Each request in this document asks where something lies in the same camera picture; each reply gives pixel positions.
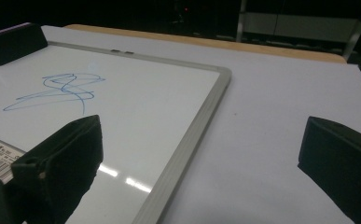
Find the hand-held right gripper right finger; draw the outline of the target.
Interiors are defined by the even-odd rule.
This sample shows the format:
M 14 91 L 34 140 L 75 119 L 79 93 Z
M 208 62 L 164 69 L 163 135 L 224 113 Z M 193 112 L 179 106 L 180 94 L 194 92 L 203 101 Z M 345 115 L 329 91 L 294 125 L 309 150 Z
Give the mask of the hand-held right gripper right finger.
M 361 224 L 361 133 L 309 117 L 298 168 L 355 224 Z

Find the grey metal stand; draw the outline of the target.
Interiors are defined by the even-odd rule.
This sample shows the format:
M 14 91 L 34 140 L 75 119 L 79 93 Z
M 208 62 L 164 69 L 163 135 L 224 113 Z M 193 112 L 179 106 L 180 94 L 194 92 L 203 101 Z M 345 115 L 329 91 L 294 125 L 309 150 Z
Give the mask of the grey metal stand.
M 361 36 L 361 12 L 352 18 L 283 13 L 288 0 L 283 0 L 275 13 L 250 12 L 247 10 L 250 1 L 241 1 L 235 36 L 237 42 L 245 39 L 248 33 L 341 43 L 344 45 L 341 56 L 348 60 Z

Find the large white table sheet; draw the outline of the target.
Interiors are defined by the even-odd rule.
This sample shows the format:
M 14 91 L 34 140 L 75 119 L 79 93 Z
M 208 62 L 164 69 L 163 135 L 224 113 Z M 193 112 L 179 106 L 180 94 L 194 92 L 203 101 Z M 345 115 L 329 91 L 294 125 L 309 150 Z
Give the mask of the large white table sheet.
M 355 224 L 298 168 L 309 117 L 361 133 L 361 73 L 291 59 L 47 26 L 50 43 L 230 70 L 229 85 L 157 224 Z

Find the whiteboard with grey frame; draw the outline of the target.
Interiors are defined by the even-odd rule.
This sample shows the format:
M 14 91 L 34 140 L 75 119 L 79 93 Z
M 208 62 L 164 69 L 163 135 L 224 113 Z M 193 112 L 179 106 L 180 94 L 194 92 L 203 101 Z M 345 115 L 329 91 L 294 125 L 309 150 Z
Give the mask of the whiteboard with grey frame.
M 66 224 L 157 224 L 230 76 L 224 67 L 53 42 L 0 65 L 0 140 L 30 150 L 98 116 L 104 159 Z

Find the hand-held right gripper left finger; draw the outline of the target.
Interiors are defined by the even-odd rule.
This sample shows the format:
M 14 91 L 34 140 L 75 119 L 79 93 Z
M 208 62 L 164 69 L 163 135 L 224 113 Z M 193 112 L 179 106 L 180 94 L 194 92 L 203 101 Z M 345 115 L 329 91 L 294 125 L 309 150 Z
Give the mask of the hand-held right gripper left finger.
M 74 120 L 11 164 L 18 224 L 65 224 L 103 161 L 97 115 Z

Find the black and purple whiteboard eraser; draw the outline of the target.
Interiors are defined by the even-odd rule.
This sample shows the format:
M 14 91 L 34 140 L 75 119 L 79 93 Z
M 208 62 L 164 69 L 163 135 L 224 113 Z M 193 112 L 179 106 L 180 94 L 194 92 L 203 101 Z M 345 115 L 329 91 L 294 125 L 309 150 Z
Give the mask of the black and purple whiteboard eraser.
M 23 23 L 0 30 L 0 65 L 11 63 L 48 45 L 41 26 Z

